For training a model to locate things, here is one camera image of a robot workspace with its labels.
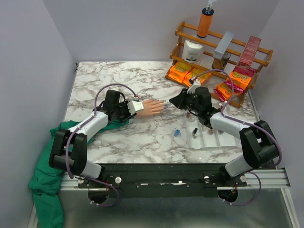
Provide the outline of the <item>mannequin hand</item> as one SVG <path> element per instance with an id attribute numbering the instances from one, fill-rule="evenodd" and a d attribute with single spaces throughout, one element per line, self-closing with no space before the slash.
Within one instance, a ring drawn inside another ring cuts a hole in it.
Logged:
<path id="1" fill-rule="evenodd" d="M 139 111 L 136 117 L 149 117 L 160 114 L 166 106 L 163 100 L 147 100 L 143 103 L 144 109 Z"/>

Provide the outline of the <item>blue nail polish bottle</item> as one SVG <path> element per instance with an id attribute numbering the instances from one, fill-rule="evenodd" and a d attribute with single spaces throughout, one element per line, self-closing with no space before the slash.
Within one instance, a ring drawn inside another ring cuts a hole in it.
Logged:
<path id="1" fill-rule="evenodd" d="M 180 130 L 176 130 L 175 132 L 174 132 L 174 136 L 175 137 L 178 137 L 180 135 Z"/>

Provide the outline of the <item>green jacket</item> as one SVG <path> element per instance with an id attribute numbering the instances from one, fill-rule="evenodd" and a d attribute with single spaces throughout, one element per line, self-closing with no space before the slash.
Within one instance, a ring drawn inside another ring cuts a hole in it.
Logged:
<path id="1" fill-rule="evenodd" d="M 77 124 L 79 122 L 70 120 L 61 122 L 58 127 L 50 130 L 51 139 L 42 150 L 33 177 L 28 184 L 32 191 L 38 224 L 41 228 L 62 228 L 64 225 L 64 213 L 57 195 L 62 171 L 51 168 L 48 161 L 56 132 L 59 129 L 67 130 Z"/>

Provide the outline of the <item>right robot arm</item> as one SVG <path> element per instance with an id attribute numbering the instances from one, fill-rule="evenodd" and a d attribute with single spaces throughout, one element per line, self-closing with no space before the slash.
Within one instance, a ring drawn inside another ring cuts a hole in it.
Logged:
<path id="1" fill-rule="evenodd" d="M 231 185 L 236 176 L 259 169 L 273 159 L 282 160 L 281 147 L 267 122 L 250 123 L 224 114 L 224 108 L 213 107 L 211 94 L 206 87 L 198 87 L 192 93 L 182 89 L 169 102 L 195 115 L 203 126 L 223 131 L 240 140 L 242 155 L 223 166 L 218 175 L 222 185 Z"/>

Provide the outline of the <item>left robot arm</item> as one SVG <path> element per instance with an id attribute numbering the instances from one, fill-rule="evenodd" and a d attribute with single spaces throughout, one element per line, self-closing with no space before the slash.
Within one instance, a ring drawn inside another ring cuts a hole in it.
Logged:
<path id="1" fill-rule="evenodd" d="M 87 146 L 98 131 L 113 124 L 122 124 L 136 116 L 130 107 L 133 101 L 125 99 L 123 93 L 108 90 L 105 100 L 94 107 L 91 114 L 76 126 L 67 130 L 59 129 L 53 141 L 48 164 L 56 170 L 66 171 L 71 175 L 89 177 L 89 182 L 96 188 L 105 183 L 102 166 L 87 159 Z"/>

